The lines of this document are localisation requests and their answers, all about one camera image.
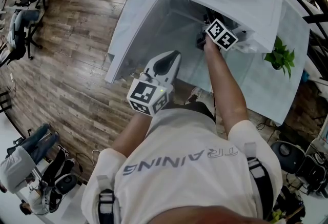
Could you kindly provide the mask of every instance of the hand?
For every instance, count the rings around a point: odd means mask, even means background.
[[[220,51],[218,46],[212,41],[208,34],[206,34],[206,44],[204,45],[204,50],[217,50]]]

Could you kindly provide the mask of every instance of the wooden floor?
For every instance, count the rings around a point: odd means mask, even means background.
[[[11,90],[13,107],[8,115],[26,136],[28,129],[50,123],[71,157],[82,153],[91,158],[92,150],[110,147],[127,125],[134,114],[126,101],[132,77],[115,84],[104,80],[110,65],[108,46],[125,2],[47,0],[49,9],[43,18],[44,26],[34,36],[43,49],[32,47],[34,60],[28,60],[26,54],[0,69],[0,88],[7,86]],[[12,12],[6,14],[3,34],[8,32],[11,15]],[[10,72],[15,84],[10,80]],[[177,82],[176,102],[183,103],[191,89],[190,85]],[[302,104],[297,101],[293,107]],[[255,125],[265,120],[255,112],[249,114]],[[217,129],[225,137],[219,116]],[[260,131],[266,140],[273,132],[272,127]],[[84,170],[81,177],[88,180],[93,165],[84,155],[79,155],[78,160]]]

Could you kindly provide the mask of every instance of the white table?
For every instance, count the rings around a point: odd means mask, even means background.
[[[202,11],[198,10],[197,4],[187,7],[184,3],[191,4],[187,0],[127,0],[109,47],[112,62],[106,76],[108,82],[113,83],[121,76],[133,73],[138,66],[145,66],[151,57],[163,51],[176,49],[182,53],[178,78],[211,90],[203,52],[195,48],[194,42],[201,25],[195,19],[199,19]],[[180,18],[181,26],[173,24],[172,21],[177,18]],[[285,0],[282,2],[281,17],[279,14],[274,21],[277,21],[277,29],[273,31],[273,36],[278,34],[287,48],[295,48],[291,81],[282,70],[276,71],[269,62],[264,61],[263,54],[228,51],[224,57],[243,91],[247,107],[281,124],[300,82],[310,29]]]

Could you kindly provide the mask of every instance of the forearm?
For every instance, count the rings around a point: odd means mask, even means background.
[[[131,153],[142,143],[148,132],[152,117],[136,113],[128,126],[113,142],[112,149],[129,157]]]
[[[235,124],[249,119],[245,98],[216,45],[205,46],[204,52],[216,108],[222,117],[225,131],[229,134]]]

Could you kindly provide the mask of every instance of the potted plant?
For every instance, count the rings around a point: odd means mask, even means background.
[[[291,79],[291,67],[294,67],[293,61],[295,58],[294,51],[295,49],[292,52],[286,49],[286,45],[282,45],[282,40],[276,37],[274,50],[271,53],[267,53],[264,60],[270,62],[274,69],[282,69],[284,74],[286,73],[286,68],[289,79]]]

